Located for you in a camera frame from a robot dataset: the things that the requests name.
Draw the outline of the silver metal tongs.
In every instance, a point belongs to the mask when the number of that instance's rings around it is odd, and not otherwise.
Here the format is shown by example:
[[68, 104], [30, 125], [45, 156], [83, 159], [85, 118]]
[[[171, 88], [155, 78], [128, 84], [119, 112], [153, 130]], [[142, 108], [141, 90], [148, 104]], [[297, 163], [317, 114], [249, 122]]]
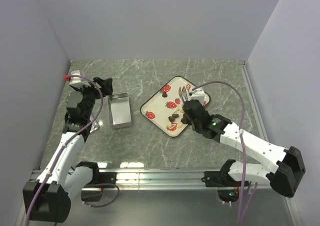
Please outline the silver metal tongs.
[[178, 95], [179, 95], [179, 97], [180, 97], [180, 99], [181, 99], [183, 104], [189, 100], [188, 94], [187, 94], [187, 89], [186, 89], [185, 86], [179, 87]]

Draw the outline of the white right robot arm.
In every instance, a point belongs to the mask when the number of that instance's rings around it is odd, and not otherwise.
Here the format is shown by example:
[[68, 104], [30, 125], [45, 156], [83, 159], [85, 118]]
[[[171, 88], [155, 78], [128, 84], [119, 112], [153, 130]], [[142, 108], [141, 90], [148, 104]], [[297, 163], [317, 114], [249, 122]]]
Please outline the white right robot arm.
[[292, 198], [306, 172], [301, 151], [291, 146], [271, 144], [221, 115], [210, 115], [198, 100], [184, 103], [183, 110], [193, 131], [207, 139], [233, 147], [257, 161], [246, 164], [228, 160], [221, 168], [220, 179], [232, 185], [242, 179], [269, 184], [278, 194]]

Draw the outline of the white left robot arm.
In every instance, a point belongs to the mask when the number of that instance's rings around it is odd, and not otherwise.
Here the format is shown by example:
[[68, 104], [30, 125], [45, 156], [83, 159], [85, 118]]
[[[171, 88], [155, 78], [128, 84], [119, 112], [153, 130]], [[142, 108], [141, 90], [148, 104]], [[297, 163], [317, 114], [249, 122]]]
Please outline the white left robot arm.
[[77, 153], [83, 149], [96, 117], [92, 111], [96, 100], [113, 93], [112, 78], [92, 80], [81, 75], [66, 75], [73, 89], [66, 98], [63, 133], [51, 160], [35, 181], [23, 188], [26, 210], [25, 225], [31, 220], [64, 222], [72, 200], [86, 185], [97, 186], [101, 180], [99, 167], [94, 162], [81, 162], [70, 172]]

